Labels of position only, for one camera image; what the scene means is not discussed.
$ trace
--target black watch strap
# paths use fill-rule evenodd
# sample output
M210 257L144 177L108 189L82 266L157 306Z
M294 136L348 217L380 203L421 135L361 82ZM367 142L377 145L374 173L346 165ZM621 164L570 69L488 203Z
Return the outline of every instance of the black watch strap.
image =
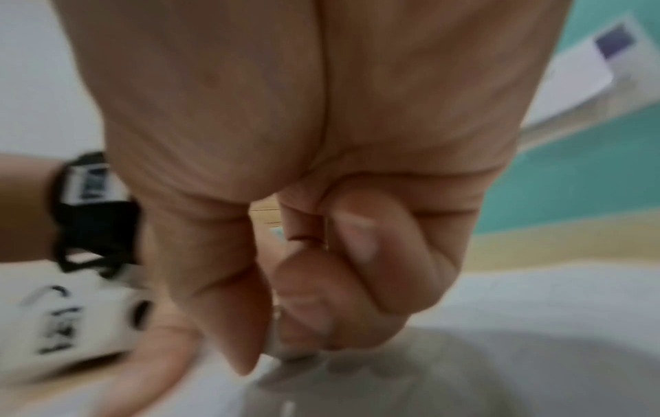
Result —
M53 248L60 269L69 273L95 269L112 278L125 264L135 264L140 206L105 161L102 152L85 154L54 178L50 212L58 225ZM85 251L99 258L76 262Z

